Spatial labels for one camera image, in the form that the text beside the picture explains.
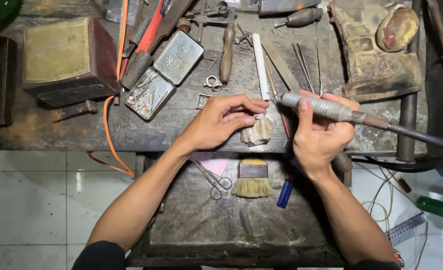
pink paper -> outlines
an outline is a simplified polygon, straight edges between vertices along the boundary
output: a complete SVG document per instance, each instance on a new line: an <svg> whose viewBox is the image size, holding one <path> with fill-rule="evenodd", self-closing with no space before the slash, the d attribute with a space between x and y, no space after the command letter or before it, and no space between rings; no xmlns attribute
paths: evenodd
<svg viewBox="0 0 443 270"><path fill-rule="evenodd" d="M230 161L232 153L230 152L194 152L189 160L199 161L207 170L221 176Z"/></svg>

black sleeve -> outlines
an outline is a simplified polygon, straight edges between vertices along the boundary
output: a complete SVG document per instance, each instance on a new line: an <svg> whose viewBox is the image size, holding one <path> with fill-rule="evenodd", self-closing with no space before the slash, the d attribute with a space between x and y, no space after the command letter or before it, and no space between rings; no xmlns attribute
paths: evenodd
<svg viewBox="0 0 443 270"><path fill-rule="evenodd" d="M363 260L345 270L400 270L401 267L395 262L381 262L375 260Z"/></svg>
<svg viewBox="0 0 443 270"><path fill-rule="evenodd" d="M76 258L72 270L126 270L125 251L113 242L91 243Z"/></svg>

tin lid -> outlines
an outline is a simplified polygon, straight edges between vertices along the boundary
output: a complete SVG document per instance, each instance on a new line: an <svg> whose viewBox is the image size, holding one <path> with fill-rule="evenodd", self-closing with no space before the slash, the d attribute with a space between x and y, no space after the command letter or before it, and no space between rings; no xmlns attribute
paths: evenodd
<svg viewBox="0 0 443 270"><path fill-rule="evenodd" d="M153 66L165 78L179 85L205 50L182 30L177 30Z"/></svg>

plastic bottle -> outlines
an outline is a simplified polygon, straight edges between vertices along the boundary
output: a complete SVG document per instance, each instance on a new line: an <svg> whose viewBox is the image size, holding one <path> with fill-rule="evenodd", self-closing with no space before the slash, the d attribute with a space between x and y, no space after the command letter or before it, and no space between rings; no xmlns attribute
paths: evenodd
<svg viewBox="0 0 443 270"><path fill-rule="evenodd" d="M435 200L428 197L420 197L416 204L421 210L443 217L443 201Z"/></svg>

screwdriver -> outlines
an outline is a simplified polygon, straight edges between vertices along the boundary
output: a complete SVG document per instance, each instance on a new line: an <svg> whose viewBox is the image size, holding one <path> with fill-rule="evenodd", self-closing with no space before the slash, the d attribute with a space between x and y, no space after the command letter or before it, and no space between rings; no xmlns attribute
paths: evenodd
<svg viewBox="0 0 443 270"><path fill-rule="evenodd" d="M275 28L281 27L281 26L296 26L296 27L302 27L307 24L310 24L314 21L320 21L321 17L323 17L323 9L317 8L317 9L301 9L297 12L293 13L292 15L286 17L286 21L276 23Z"/></svg>
<svg viewBox="0 0 443 270"><path fill-rule="evenodd" d="M318 99L312 96L310 97L307 95L290 92L285 93L281 96L281 104L292 108L298 108L298 101L302 97L306 97L311 102L311 105L313 107L313 114L323 116L337 122L351 121L356 124L363 124L381 130L391 131L424 143L435 144L437 146L443 147L442 138L431 136L418 130L408 129L406 127L390 123L384 119L366 114L364 112L359 112L357 110L354 111L346 105L339 104L333 101L326 101L320 98Z"/></svg>

